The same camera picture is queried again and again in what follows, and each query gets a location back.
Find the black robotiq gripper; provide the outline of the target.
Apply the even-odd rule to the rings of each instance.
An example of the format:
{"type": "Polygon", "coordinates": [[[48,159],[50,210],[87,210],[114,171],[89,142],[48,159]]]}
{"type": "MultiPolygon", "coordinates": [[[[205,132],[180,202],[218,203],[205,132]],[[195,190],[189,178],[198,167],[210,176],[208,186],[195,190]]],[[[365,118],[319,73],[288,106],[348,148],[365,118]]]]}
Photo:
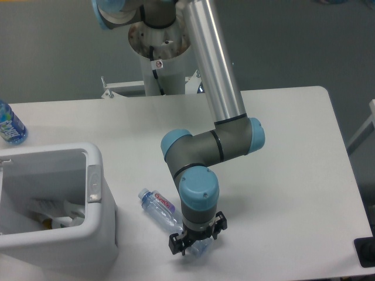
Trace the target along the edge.
{"type": "Polygon", "coordinates": [[[190,221],[183,222],[183,232],[174,233],[169,236],[169,248],[173,255],[186,254],[186,249],[192,242],[204,240],[206,238],[217,239],[219,233],[227,229],[227,219],[222,211],[216,213],[214,221],[204,224],[194,224],[190,221]]]}

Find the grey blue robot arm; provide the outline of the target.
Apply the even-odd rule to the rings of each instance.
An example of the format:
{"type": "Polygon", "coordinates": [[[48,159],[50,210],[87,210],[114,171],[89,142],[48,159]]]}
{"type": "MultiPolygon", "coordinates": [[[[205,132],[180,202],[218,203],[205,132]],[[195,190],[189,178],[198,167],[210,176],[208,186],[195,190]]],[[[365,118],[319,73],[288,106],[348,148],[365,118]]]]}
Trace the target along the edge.
{"type": "Polygon", "coordinates": [[[169,237],[174,254],[227,228],[217,210],[219,181],[212,165],[261,149],[264,130],[249,118],[237,86],[213,1],[93,1],[103,29],[128,26],[138,55],[146,95],[185,93],[179,61],[193,50],[214,129],[198,135],[175,129],[161,141],[163,158],[177,188],[182,232],[169,237]]]}

